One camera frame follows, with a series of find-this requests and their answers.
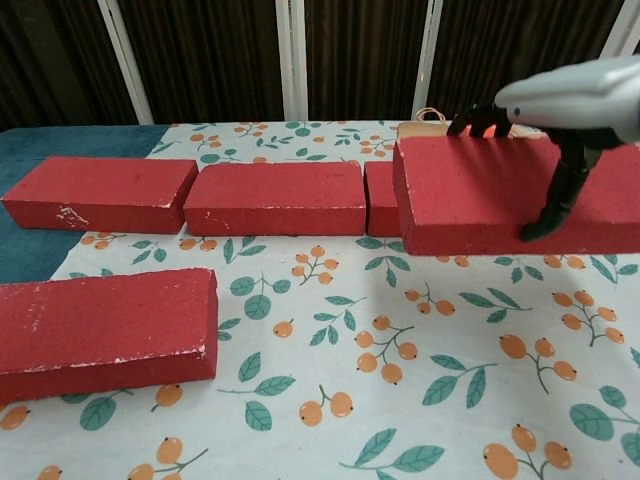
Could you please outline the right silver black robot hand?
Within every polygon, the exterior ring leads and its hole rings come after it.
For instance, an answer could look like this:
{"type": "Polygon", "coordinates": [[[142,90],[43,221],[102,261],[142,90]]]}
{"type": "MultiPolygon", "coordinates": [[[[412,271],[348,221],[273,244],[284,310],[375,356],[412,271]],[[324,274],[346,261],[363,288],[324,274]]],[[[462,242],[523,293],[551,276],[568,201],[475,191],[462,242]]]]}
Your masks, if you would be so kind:
{"type": "Polygon", "coordinates": [[[539,218],[526,224],[529,242],[558,230],[603,152],[640,142],[640,54],[570,64],[512,82],[485,104],[455,115],[447,134],[480,138],[494,127],[538,129],[560,149],[539,218]]]}

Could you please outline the red brick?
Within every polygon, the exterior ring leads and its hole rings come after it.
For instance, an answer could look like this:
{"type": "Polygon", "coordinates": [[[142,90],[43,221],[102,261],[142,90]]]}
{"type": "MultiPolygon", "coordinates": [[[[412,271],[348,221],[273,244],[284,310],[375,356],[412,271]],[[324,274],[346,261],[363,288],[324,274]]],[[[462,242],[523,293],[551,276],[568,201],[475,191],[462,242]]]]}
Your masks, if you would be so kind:
{"type": "Polygon", "coordinates": [[[361,167],[342,162],[204,168],[184,204],[200,236],[357,236],[367,204],[361,167]]]}
{"type": "Polygon", "coordinates": [[[50,156],[1,201],[25,229],[174,234],[197,175],[189,159],[50,156]]]}
{"type": "Polygon", "coordinates": [[[366,231],[373,237],[400,237],[398,205],[393,190],[392,163],[367,162],[364,167],[368,217],[366,231]]]}
{"type": "Polygon", "coordinates": [[[0,404],[211,379],[217,328],[207,268],[0,284],[0,404]]]}
{"type": "Polygon", "coordinates": [[[524,242],[545,204],[559,151],[546,138],[406,137],[393,187],[411,255],[640,253],[640,149],[603,153],[553,234],[524,242]]]}

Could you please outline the brown paper bag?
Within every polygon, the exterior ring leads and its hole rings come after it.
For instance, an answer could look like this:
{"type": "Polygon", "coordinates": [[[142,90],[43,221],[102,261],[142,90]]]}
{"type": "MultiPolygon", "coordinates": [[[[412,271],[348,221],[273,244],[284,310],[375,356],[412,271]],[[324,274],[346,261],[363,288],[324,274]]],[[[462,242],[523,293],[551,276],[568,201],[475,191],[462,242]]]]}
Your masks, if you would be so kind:
{"type": "Polygon", "coordinates": [[[411,121],[401,122],[397,127],[396,140],[413,138],[413,137],[440,137],[447,134],[449,124],[446,117],[433,107],[424,107],[415,114],[415,119],[411,121]],[[426,121],[428,114],[434,114],[437,117],[435,122],[426,121]]]}

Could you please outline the floral print tablecloth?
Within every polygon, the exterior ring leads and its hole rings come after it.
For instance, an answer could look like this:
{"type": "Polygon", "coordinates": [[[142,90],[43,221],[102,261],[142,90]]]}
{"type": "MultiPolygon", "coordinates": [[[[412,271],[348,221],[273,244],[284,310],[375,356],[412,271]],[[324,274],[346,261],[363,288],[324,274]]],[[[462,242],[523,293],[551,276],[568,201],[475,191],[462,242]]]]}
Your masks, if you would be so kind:
{"type": "MultiPolygon", "coordinates": [[[[167,127],[146,157],[205,167],[387,161],[397,125],[167,127]]],[[[214,269],[218,372],[0,407],[0,480],[640,480],[640,254],[81,234],[49,279],[214,269]]]]}

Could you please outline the white partition frame post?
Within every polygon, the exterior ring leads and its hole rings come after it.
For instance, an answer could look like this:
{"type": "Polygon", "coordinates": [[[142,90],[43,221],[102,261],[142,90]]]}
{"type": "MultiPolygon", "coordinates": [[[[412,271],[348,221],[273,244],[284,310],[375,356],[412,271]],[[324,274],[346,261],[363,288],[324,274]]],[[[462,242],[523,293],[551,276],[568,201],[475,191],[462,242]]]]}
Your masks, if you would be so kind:
{"type": "Polygon", "coordinates": [[[136,119],[153,125],[154,118],[118,0],[96,0],[136,119]]]}
{"type": "Polygon", "coordinates": [[[624,0],[599,57],[633,55],[640,42],[640,0],[624,0]]]}
{"type": "Polygon", "coordinates": [[[411,112],[427,106],[444,0],[428,0],[411,112]]]}
{"type": "Polygon", "coordinates": [[[284,119],[307,121],[305,1],[275,0],[284,119]]]}

